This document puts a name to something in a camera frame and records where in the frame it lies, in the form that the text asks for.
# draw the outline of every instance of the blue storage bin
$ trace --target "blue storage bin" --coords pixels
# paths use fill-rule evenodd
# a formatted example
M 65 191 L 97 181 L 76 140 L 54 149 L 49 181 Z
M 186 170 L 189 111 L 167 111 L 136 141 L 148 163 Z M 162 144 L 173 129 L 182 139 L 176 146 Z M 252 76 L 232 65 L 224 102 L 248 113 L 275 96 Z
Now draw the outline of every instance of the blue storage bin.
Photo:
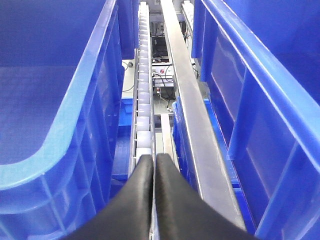
M 320 2 L 196 0 L 192 56 L 261 239 L 320 234 Z
M 109 201 L 138 14 L 119 5 L 0 1 L 0 239 L 60 238 Z
M 133 99 L 122 98 L 118 136 L 113 160 L 110 198 L 113 198 L 128 180 Z

